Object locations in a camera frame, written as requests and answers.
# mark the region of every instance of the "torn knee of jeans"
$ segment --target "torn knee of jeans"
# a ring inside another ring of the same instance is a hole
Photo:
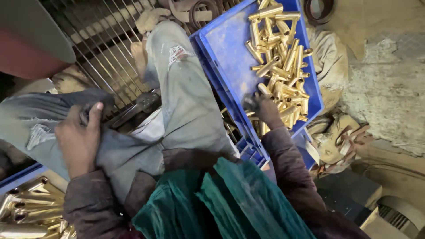
[[[32,150],[35,146],[52,139],[56,139],[56,136],[51,128],[43,124],[36,124],[30,129],[26,148],[27,150]]]
[[[182,59],[187,57],[193,57],[195,53],[193,51],[186,51],[182,46],[177,45],[170,48],[170,57],[168,63],[168,70],[174,62],[181,62]]]

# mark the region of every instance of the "finger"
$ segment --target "finger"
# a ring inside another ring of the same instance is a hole
[[[66,117],[65,121],[79,125],[81,123],[81,119],[79,116],[80,112],[81,106],[73,105],[71,109],[69,109],[68,116]]]
[[[102,119],[103,103],[98,102],[93,105],[88,113],[87,129],[98,129],[100,127],[100,120]]]

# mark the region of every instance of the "gray cloth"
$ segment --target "gray cloth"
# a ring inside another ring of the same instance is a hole
[[[165,134],[162,142],[147,144],[107,128],[102,130],[96,165],[110,178],[120,203],[137,170],[150,175],[164,172],[163,149],[234,152],[211,87],[184,30],[170,21],[159,23],[149,35],[146,50],[146,78],[161,87]],[[99,89],[10,97],[0,104],[0,138],[69,180],[54,127],[72,105],[101,100],[110,101],[111,96]]]

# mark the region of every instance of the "hand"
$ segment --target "hand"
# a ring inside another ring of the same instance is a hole
[[[91,108],[87,127],[81,125],[81,107],[73,105],[68,116],[55,128],[56,139],[71,179],[95,171],[95,157],[100,142],[103,104]]]
[[[256,101],[260,107],[255,111],[255,114],[271,130],[284,126],[279,116],[278,108],[272,100],[265,97],[256,97]]]

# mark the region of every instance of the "red fabric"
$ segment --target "red fabric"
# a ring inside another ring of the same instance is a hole
[[[5,28],[0,28],[0,56],[0,71],[30,80],[51,77],[71,65],[31,46]]]

